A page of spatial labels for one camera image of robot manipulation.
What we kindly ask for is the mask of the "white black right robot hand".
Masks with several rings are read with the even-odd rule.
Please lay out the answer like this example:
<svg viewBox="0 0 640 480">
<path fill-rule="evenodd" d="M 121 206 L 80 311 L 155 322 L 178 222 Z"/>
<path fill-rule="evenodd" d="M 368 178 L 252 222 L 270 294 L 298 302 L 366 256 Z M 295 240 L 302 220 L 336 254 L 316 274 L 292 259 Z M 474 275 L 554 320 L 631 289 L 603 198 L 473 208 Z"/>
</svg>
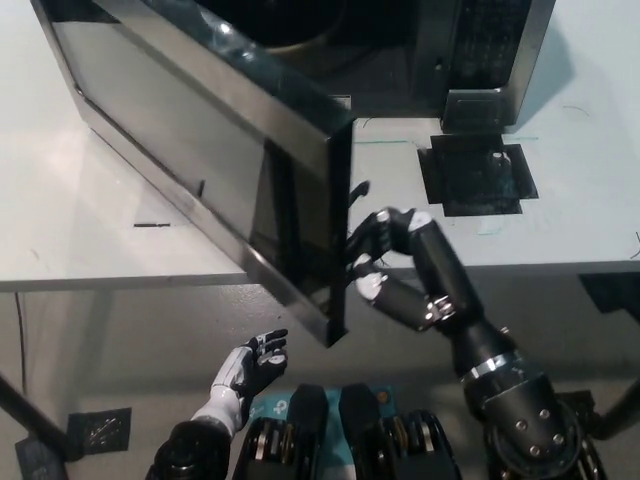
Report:
<svg viewBox="0 0 640 480">
<path fill-rule="evenodd" d="M 411 287 L 376 262 L 396 252 L 412 259 L 422 283 Z M 374 309 L 418 332 L 452 336 L 486 321 L 483 305 L 437 221 L 427 212 L 387 207 L 370 214 L 346 249 L 348 277 Z"/>
</svg>

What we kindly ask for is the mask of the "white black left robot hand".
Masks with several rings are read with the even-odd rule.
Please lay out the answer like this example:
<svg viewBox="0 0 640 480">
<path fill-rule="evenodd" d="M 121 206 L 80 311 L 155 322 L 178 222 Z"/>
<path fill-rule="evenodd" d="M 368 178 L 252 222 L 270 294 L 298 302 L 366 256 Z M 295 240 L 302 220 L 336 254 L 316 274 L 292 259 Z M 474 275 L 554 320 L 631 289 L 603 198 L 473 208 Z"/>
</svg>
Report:
<svg viewBox="0 0 640 480">
<path fill-rule="evenodd" d="M 225 387 L 241 400 L 253 399 L 284 374 L 287 335 L 287 329 L 273 330 L 234 348 L 215 376 L 211 391 Z"/>
</svg>

